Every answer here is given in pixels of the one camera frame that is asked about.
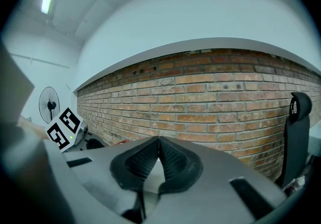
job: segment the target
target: chair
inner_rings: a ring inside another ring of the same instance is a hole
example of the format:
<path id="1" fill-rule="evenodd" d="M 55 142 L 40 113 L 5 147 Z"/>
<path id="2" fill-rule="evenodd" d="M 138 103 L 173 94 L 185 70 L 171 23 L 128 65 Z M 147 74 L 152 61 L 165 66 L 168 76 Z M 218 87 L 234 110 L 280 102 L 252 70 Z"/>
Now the chair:
<path id="1" fill-rule="evenodd" d="M 284 129 L 284 159 L 282 173 L 276 184 L 284 188 L 303 171 L 307 159 L 310 118 L 312 102 L 302 92 L 292 92 L 290 115 Z"/>

